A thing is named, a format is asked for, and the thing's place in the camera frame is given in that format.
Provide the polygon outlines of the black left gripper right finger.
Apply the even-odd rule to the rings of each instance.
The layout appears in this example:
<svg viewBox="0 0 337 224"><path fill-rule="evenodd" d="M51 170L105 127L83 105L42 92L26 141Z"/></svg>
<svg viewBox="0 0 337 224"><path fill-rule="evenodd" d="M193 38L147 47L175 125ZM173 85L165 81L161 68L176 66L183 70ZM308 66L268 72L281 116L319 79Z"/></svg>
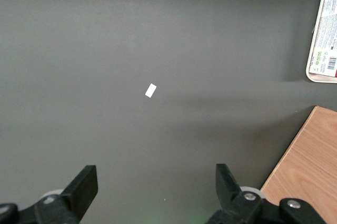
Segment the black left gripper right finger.
<svg viewBox="0 0 337 224"><path fill-rule="evenodd" d="M242 190L226 164L216 165L215 187L221 209L210 217L208 223L281 222L278 207L256 192Z"/></svg>

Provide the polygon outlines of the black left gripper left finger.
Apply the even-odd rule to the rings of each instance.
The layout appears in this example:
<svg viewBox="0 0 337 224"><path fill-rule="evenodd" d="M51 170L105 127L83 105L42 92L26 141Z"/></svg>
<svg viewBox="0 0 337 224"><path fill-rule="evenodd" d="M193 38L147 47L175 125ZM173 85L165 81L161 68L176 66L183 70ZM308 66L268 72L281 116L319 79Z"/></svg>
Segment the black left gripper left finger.
<svg viewBox="0 0 337 224"><path fill-rule="evenodd" d="M34 206L37 223L80 223L98 192L95 165L85 166L60 194L47 195Z"/></svg>

